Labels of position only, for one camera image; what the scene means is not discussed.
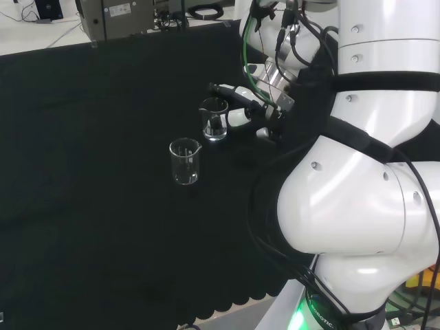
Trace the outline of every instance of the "black strap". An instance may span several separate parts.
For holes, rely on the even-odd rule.
[[[393,158],[393,148],[369,136],[367,132],[356,126],[335,117],[329,118],[321,135],[355,149],[383,164],[390,162]]]
[[[411,71],[377,71],[341,74],[332,80],[339,91],[440,91],[440,74]]]
[[[256,0],[252,0],[252,4],[250,6],[250,16],[256,19],[255,32],[260,29],[261,21],[265,17],[270,17],[271,20],[275,18],[275,6],[277,4],[278,2],[274,2],[272,5],[260,7]]]

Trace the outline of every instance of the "sticker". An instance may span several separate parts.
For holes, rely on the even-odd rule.
[[[400,325],[399,318],[393,318],[393,319],[391,320],[391,324],[392,324],[392,325]]]
[[[115,5],[113,7],[110,7],[110,17],[124,15],[124,14],[130,14],[130,3],[124,3],[123,5]]]

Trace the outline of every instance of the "liquid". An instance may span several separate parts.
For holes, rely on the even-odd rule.
[[[199,176],[191,163],[182,163],[174,168],[174,178],[179,184],[193,184]]]
[[[211,129],[210,127],[206,127],[203,130],[203,135],[210,141],[220,141],[226,138],[227,133],[228,130],[223,127],[221,129]]]

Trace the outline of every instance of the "empty glass beaker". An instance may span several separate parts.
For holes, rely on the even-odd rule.
[[[228,107],[228,103],[221,98],[207,98],[200,104],[199,111],[205,138],[210,141],[219,141],[226,137]]]
[[[171,170],[178,184],[193,184],[199,179],[200,148],[200,143],[186,137],[171,142]]]

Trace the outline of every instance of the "green cable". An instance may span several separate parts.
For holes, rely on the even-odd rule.
[[[250,71],[249,71],[249,67],[248,67],[248,55],[247,55],[247,45],[248,45],[248,36],[249,36],[249,31],[250,31],[250,27],[251,27],[251,21],[249,21],[249,24],[246,27],[246,31],[245,31],[245,38],[244,38],[244,43],[243,43],[243,57],[244,57],[244,62],[245,62],[245,68],[246,68],[246,73],[247,73],[247,77],[249,78],[249,81],[251,83],[251,85],[255,88],[255,90],[257,91],[257,93],[270,105],[272,105],[275,109],[277,108],[276,104],[270,100],[262,91],[261,89],[259,89],[255,82],[254,79],[252,78]]]

